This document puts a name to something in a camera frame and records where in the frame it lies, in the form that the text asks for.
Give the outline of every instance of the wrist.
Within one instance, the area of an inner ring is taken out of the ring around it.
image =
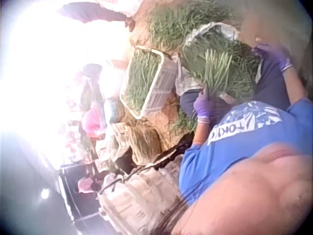
[[[208,116],[198,116],[198,123],[210,124],[210,117],[208,117]]]

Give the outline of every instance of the bundle of greens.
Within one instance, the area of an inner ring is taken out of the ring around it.
[[[248,45],[228,40],[215,28],[185,45],[182,54],[182,64],[208,84],[210,95],[226,92],[238,102],[252,98],[260,58]]]
[[[187,129],[189,132],[192,132],[197,127],[197,115],[193,117],[187,117],[185,113],[181,110],[178,112],[178,118],[175,120],[172,126],[172,131],[176,133],[178,130]]]
[[[123,99],[139,115],[157,73],[161,57],[153,52],[136,49],[129,69],[129,80]]]
[[[148,20],[151,45],[165,51],[174,50],[193,29],[230,16],[229,9],[214,0],[189,0],[179,6],[156,7]]]

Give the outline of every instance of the white plastic crate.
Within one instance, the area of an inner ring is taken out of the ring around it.
[[[136,48],[141,50],[147,50],[145,47],[142,46],[136,46]],[[130,113],[136,118],[141,119],[143,116],[147,115],[150,112],[153,111],[159,111],[164,106],[168,95],[171,93],[174,85],[175,85],[175,79],[178,74],[178,66],[177,63],[172,61],[171,59],[164,56],[164,54],[161,51],[152,49],[151,52],[158,54],[161,57],[161,62],[158,66],[158,69],[156,71],[156,75],[153,79],[153,82],[151,84],[151,88],[148,92],[147,98],[142,106],[142,109],[140,111],[140,114],[137,115],[126,103],[126,101],[123,99],[123,94],[125,93],[127,89],[127,84],[129,80],[129,69],[130,65],[132,63],[132,59],[135,53],[135,50],[133,52],[132,58],[128,64],[127,70],[126,70],[126,77],[122,86],[122,89],[120,91],[120,100],[124,104],[124,106],[130,111]]]

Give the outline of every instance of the latex glove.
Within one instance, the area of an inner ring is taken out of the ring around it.
[[[198,122],[205,124],[210,123],[211,105],[209,88],[205,85],[194,103],[194,109],[198,114]]]
[[[280,71],[283,73],[286,69],[292,67],[289,57],[284,53],[282,48],[274,47],[268,44],[258,44],[252,49],[253,52],[261,56],[269,55],[278,63]]]

